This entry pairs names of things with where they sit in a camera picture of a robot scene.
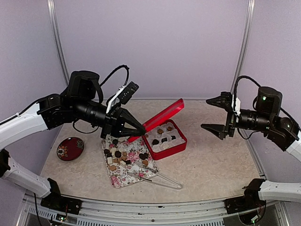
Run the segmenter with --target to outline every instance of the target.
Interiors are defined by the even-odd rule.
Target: lavender wall
[[[47,2],[0,1],[0,121],[37,98],[61,92],[65,83],[55,51]],[[58,130],[7,147],[26,168],[40,173]],[[0,225],[15,225],[25,190],[0,179]]]
[[[230,90],[248,1],[112,0],[55,2],[69,71],[93,70],[104,79],[130,67],[135,98],[208,98]],[[125,72],[103,87],[105,97]]]
[[[253,25],[242,74],[283,93],[282,107],[301,123],[301,2],[256,1]],[[241,81],[239,98],[252,108],[257,88]],[[262,134],[251,138],[271,181],[301,182],[301,163],[282,152]],[[301,205],[286,205],[292,225],[300,225]]]

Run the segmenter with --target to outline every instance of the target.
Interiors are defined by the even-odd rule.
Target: beige table surface
[[[135,100],[126,106],[141,123],[165,109],[174,101]],[[227,198],[243,194],[242,187],[259,174],[245,141],[237,134],[223,141],[201,129],[201,123],[224,124],[227,113],[205,102],[184,101],[185,108],[172,119],[188,139],[185,151],[156,161],[159,171],[182,183],[174,190],[139,182],[113,188],[101,151],[100,129],[93,134],[80,134],[65,124],[51,149],[41,173],[57,181],[62,194],[117,202],[190,202]],[[90,131],[89,124],[79,121],[77,127]],[[82,155],[64,162],[56,148],[64,139],[80,137],[85,143]]]

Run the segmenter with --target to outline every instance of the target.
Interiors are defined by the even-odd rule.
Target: white tag
[[[233,105],[234,105],[234,95],[232,95],[232,109],[233,109]],[[233,112],[236,116],[240,115],[240,100],[238,97],[236,97],[236,102],[235,102],[235,109],[233,109]]]

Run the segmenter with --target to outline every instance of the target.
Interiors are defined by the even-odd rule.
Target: white candy
[[[113,159],[112,159],[112,157],[109,157],[107,160],[108,160],[108,164],[109,164],[109,165],[113,164]]]
[[[110,152],[111,152],[111,153],[112,153],[112,152],[115,152],[115,151],[117,151],[117,148],[115,148],[115,147],[113,147],[113,148],[110,149]]]
[[[126,140],[125,137],[119,137],[119,138],[118,138],[118,141],[119,141],[119,142],[123,142],[123,141],[125,141],[125,140]]]
[[[123,168],[125,168],[127,164],[126,164],[124,161],[121,161],[121,162],[120,162],[120,165],[121,165]]]
[[[169,145],[167,143],[163,143],[161,147],[165,150],[169,148]]]

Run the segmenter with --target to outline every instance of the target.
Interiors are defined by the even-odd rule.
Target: cable
[[[248,80],[251,80],[253,83],[255,83],[258,87],[261,87],[261,85],[256,82],[254,79],[252,79],[250,76],[246,76],[246,75],[241,75],[237,78],[237,80],[235,81],[235,85],[234,85],[234,93],[233,93],[233,96],[234,96],[234,100],[233,100],[233,109],[235,109],[236,107],[236,97],[237,97],[237,87],[238,87],[238,82],[241,80],[241,79],[248,79]]]
[[[34,104],[38,103],[39,101],[40,101],[40,99],[38,99],[38,100],[32,102],[32,103],[31,103],[30,105],[28,105],[24,110],[22,110],[21,112],[19,112],[18,115],[23,114],[23,113],[26,112],[31,106],[33,106]],[[14,116],[12,116],[12,117],[10,117],[10,118],[8,118],[8,119],[6,119],[6,120],[0,122],[0,126],[3,125],[4,123],[7,123],[7,122],[9,122],[9,121],[15,119],[16,117],[18,117],[18,115],[15,114]]]
[[[235,81],[235,85],[234,85],[234,93],[233,93],[233,96],[234,96],[234,100],[233,100],[233,109],[235,109],[236,107],[236,97],[237,97],[237,88],[238,88],[238,82],[241,80],[241,79],[248,79],[250,81],[252,81],[253,83],[255,83],[258,87],[261,87],[261,85],[255,81],[255,79],[251,78],[250,76],[246,76],[246,75],[241,75],[237,78],[237,80]],[[253,101],[253,108],[255,110],[255,103],[256,103],[256,98],[254,99]],[[296,122],[296,120],[286,111],[284,110],[282,107],[280,108],[280,110],[286,114],[294,123],[296,123],[298,125],[298,130],[301,131],[301,128],[299,126],[299,124]]]
[[[100,83],[100,87],[103,85],[103,84],[105,84],[106,82],[107,82],[107,80],[116,72],[116,71],[118,71],[119,69],[121,69],[121,68],[125,68],[126,69],[126,71],[127,71],[127,78],[126,78],[126,81],[124,82],[124,86],[126,86],[127,85],[127,81],[128,81],[128,78],[129,78],[129,74],[130,74],[130,72],[129,72],[129,67],[128,66],[126,66],[126,65],[120,65],[120,66],[118,66],[118,67],[116,67],[104,80],[103,80],[103,82],[102,83]]]
[[[75,123],[76,123],[76,122],[77,122],[77,121],[74,121],[73,124],[72,124],[72,126],[73,126],[73,128],[74,128],[77,132],[79,132],[79,133],[83,133],[83,134],[91,134],[91,133],[96,132],[96,131],[98,130],[98,128],[99,128],[99,126],[97,126],[97,128],[96,128],[95,130],[91,131],[91,132],[83,132],[83,131],[80,131],[79,129],[75,128]]]
[[[251,136],[253,135],[253,133],[258,133],[259,131],[254,131],[254,132],[252,132],[247,138],[245,138],[245,137],[241,134],[239,128],[237,128],[237,132],[239,133],[239,135],[240,135],[244,140],[248,140],[248,139],[251,138]]]
[[[39,217],[38,205],[37,205],[37,196],[36,196],[35,193],[33,193],[33,195],[34,195],[34,204],[35,204],[35,206],[36,206],[36,212],[37,212],[38,222],[39,222],[39,225],[40,225],[40,226],[43,226],[43,225],[41,224],[41,220],[40,220],[40,217]]]
[[[260,218],[259,218],[257,221],[255,221],[255,223],[258,223],[259,221],[262,220],[262,218],[263,218],[263,216],[264,216],[264,214],[265,214],[266,208],[267,208],[267,201],[265,201],[263,213],[260,215]]]

